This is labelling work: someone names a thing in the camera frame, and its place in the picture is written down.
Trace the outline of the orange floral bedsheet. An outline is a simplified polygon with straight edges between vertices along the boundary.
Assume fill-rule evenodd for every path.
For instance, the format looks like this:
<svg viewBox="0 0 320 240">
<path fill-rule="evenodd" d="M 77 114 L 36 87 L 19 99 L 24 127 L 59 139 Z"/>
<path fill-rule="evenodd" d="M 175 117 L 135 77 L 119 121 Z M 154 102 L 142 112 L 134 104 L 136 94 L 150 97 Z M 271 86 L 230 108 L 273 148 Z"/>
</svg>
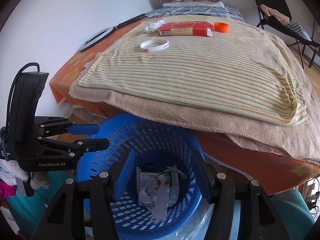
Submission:
<svg viewBox="0 0 320 240">
<path fill-rule="evenodd" d="M 80 87 L 78 80 L 99 53 L 134 27 L 123 27 L 69 59 L 49 83 L 57 103 L 67 102 L 106 118 L 125 111 L 189 128 L 205 153 L 251 175 L 269 194 L 291 189 L 319 175 L 319 101 L 294 55 L 289 58 L 302 80 L 309 104 L 308 121 L 297 126 L 276 126 L 239 115 Z"/>
</svg>

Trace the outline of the teal cloth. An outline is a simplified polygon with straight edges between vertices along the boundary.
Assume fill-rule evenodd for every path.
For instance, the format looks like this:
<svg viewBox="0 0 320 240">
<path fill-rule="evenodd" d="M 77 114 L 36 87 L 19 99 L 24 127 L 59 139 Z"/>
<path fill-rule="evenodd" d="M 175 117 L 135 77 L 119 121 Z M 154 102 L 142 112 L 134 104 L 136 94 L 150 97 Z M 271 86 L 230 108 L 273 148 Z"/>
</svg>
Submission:
<svg viewBox="0 0 320 240">
<path fill-rule="evenodd" d="M 16 194 L 7 197 L 6 203 L 17 226 L 25 237 L 30 238 L 46 211 L 46 204 L 70 174 L 63 171 L 49 172 L 50 186 L 40 188 L 32 197 L 21 197 Z M 315 223 L 304 198 L 299 191 L 290 189 L 271 197 L 271 202 L 281 217 L 291 239 L 304 239 Z"/>
</svg>

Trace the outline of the red medicine box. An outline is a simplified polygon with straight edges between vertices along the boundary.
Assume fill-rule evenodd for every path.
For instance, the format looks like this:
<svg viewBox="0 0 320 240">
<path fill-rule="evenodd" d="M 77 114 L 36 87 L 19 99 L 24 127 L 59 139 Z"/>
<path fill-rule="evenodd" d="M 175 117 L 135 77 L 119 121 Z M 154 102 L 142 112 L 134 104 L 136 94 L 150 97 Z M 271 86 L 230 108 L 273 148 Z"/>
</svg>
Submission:
<svg viewBox="0 0 320 240">
<path fill-rule="evenodd" d="M 212 37 L 213 25 L 206 21 L 170 22 L 158 29 L 159 36 L 206 36 Z"/>
</svg>

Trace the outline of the pink clothes on chair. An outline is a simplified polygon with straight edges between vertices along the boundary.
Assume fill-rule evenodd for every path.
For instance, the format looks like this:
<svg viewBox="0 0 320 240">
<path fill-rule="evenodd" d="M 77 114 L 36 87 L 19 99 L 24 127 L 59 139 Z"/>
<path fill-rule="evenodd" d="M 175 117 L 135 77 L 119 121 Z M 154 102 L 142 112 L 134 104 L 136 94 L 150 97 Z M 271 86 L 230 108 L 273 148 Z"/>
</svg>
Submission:
<svg viewBox="0 0 320 240">
<path fill-rule="evenodd" d="M 282 13 L 280 13 L 279 11 L 272 9 L 270 7 L 267 7 L 264 4 L 260 5 L 260 9 L 262 11 L 262 13 L 266 16 L 266 17 L 274 17 L 278 22 L 280 22 L 282 25 L 287 24 L 288 22 L 290 22 L 290 18 Z"/>
</svg>

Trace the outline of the blue laundry basket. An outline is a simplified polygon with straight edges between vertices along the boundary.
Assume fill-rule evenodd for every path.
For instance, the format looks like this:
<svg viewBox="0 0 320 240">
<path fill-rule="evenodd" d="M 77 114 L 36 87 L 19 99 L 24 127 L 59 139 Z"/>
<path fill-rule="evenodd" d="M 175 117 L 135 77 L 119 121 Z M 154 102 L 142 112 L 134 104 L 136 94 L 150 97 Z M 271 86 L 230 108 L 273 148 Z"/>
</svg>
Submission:
<svg viewBox="0 0 320 240">
<path fill-rule="evenodd" d="M 116 203 L 111 204 L 116 230 L 122 239 L 158 239 L 173 233 L 186 224 L 195 214 L 202 196 L 190 164 L 193 150 L 201 147 L 191 131 L 185 128 L 151 122 L 120 113 L 99 126 L 91 139 L 107 139 L 106 150 L 86 153 L 79 160 L 76 176 L 78 181 L 89 180 L 107 171 L 120 161 L 123 153 L 131 149 L 135 153 L 134 167 L 164 171 L 177 166 L 186 178 L 179 178 L 177 203 L 167 210 L 167 217 L 157 223 L 151 221 L 151 211 L 138 203 L 136 169 L 132 170 L 126 191 Z"/>
</svg>

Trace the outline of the crumpled white tissue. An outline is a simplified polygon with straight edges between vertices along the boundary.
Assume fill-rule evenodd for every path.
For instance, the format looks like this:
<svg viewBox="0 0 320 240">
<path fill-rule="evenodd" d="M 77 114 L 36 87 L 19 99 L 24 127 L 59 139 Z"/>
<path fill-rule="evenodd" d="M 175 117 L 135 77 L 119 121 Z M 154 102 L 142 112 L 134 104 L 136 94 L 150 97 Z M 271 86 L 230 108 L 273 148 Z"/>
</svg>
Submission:
<svg viewBox="0 0 320 240">
<path fill-rule="evenodd" d="M 145 33 L 155 33 L 158 31 L 158 29 L 162 26 L 162 25 L 165 25 L 166 23 L 168 22 L 168 20 L 163 17 L 163 18 L 160 18 L 159 20 L 157 21 L 153 21 L 153 22 L 150 22 L 144 29 L 144 32 Z"/>
</svg>

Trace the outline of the white plastic bag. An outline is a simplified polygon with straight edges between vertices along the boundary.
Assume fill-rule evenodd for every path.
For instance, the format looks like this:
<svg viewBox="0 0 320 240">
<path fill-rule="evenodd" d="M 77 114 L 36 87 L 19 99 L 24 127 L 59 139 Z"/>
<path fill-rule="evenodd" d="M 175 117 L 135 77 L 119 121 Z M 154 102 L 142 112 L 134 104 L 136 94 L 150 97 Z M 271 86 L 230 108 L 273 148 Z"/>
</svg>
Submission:
<svg viewBox="0 0 320 240">
<path fill-rule="evenodd" d="M 151 222 L 159 222 L 167 217 L 169 207 L 178 200 L 179 186 L 161 185 L 159 189 L 142 187 L 138 193 L 138 204 L 151 212 Z"/>
</svg>

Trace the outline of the beige blanket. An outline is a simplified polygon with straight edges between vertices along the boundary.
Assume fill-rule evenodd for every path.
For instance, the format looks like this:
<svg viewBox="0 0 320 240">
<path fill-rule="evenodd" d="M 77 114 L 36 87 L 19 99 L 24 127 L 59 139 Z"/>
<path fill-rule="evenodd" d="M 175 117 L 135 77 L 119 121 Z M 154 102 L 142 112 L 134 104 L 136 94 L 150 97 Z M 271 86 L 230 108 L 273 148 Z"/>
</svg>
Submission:
<svg viewBox="0 0 320 240">
<path fill-rule="evenodd" d="M 228 33 L 166 36 L 147 22 L 113 42 L 71 85 L 71 97 L 144 119 L 223 133 L 243 148 L 319 163 L 319 100 L 278 36 L 223 18 Z"/>
</svg>

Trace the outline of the white wristband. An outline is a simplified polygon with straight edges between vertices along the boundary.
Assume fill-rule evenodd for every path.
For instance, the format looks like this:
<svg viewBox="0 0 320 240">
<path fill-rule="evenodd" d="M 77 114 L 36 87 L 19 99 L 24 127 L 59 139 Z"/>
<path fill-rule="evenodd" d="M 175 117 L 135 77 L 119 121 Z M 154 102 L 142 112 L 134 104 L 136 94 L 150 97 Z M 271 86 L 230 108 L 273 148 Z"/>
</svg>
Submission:
<svg viewBox="0 0 320 240">
<path fill-rule="evenodd" d="M 153 53 L 168 48 L 169 41 L 165 39 L 153 38 L 140 44 L 140 49 L 145 53 Z"/>
</svg>

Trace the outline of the white folded sheet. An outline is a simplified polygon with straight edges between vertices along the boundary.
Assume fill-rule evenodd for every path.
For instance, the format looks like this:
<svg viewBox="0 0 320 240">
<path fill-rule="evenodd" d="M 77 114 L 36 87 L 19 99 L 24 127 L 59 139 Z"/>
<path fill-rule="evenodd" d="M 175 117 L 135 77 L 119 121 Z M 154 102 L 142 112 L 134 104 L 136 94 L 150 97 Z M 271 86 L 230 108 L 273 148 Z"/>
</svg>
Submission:
<svg viewBox="0 0 320 240">
<path fill-rule="evenodd" d="M 186 2 L 168 2 L 162 4 L 163 7 L 221 7 L 224 8 L 223 2 L 197 2 L 197 1 L 186 1 Z"/>
</svg>

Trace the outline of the striped yellow towel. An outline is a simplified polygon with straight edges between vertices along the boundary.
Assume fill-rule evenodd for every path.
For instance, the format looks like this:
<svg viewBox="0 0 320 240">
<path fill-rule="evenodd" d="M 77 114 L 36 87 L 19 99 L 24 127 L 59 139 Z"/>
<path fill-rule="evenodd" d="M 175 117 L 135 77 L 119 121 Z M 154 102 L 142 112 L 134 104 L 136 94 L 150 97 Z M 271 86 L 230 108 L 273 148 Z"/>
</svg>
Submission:
<svg viewBox="0 0 320 240">
<path fill-rule="evenodd" d="M 141 48 L 157 33 L 142 22 L 116 40 L 78 84 L 141 98 L 242 115 L 280 126 L 308 120 L 307 102 L 282 40 L 225 19 L 228 33 L 167 36 L 165 49 Z"/>
</svg>

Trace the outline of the striped shirt on chair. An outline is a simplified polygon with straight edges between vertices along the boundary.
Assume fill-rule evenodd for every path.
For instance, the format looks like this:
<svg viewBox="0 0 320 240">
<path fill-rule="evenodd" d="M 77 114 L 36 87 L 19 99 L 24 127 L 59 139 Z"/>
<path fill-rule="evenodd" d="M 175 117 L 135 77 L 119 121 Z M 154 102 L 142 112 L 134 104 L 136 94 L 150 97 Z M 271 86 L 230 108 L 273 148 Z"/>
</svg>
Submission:
<svg viewBox="0 0 320 240">
<path fill-rule="evenodd" d="M 312 41 L 311 37 L 308 35 L 308 33 L 306 33 L 303 28 L 300 26 L 299 23 L 297 22 L 288 22 L 287 24 L 285 24 L 285 27 L 290 30 L 291 32 L 293 32 L 294 34 L 296 34 L 298 37 L 307 40 L 309 42 Z"/>
</svg>

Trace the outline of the blue checkered mattress sheet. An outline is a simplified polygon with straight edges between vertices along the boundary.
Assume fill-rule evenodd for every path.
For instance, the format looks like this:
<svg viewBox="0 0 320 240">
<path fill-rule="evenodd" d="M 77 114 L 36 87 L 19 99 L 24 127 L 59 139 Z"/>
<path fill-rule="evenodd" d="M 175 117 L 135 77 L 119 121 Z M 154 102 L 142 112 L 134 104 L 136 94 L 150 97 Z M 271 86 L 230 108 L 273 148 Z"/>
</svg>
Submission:
<svg viewBox="0 0 320 240">
<path fill-rule="evenodd" d="M 231 18 L 245 22 L 242 14 L 235 7 L 162 7 L 146 12 L 146 17 L 162 17 L 175 15 L 209 15 L 215 17 Z"/>
</svg>

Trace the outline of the white knit cloth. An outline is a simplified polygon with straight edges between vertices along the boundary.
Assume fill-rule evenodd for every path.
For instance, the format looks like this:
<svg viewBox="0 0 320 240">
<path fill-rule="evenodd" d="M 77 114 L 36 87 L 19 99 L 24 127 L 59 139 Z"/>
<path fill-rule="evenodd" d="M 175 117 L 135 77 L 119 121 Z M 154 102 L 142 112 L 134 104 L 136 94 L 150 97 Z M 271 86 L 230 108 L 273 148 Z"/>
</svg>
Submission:
<svg viewBox="0 0 320 240">
<path fill-rule="evenodd" d="M 50 185 L 50 179 L 48 172 L 26 172 L 22 170 L 18 162 L 15 160 L 6 161 L 1 159 L 0 164 L 1 180 L 4 181 L 9 186 L 17 185 L 16 178 L 27 181 L 30 178 L 30 185 L 33 189 L 37 190 L 41 187 L 48 189 Z"/>
</svg>

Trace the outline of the green white snack wrapper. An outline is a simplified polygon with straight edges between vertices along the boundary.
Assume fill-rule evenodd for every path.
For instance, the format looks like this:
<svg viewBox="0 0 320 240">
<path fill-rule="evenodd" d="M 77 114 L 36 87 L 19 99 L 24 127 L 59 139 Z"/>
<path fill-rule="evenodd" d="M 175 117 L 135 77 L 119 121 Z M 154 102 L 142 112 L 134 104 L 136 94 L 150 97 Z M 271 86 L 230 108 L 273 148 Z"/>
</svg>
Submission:
<svg viewBox="0 0 320 240">
<path fill-rule="evenodd" d="M 178 178 L 187 179 L 187 176 L 180 171 L 176 165 L 169 167 L 163 172 L 152 173 L 143 172 L 139 167 L 136 168 L 137 192 L 142 188 L 151 187 L 158 190 L 161 185 L 161 178 L 164 179 L 165 185 L 179 186 Z"/>
</svg>

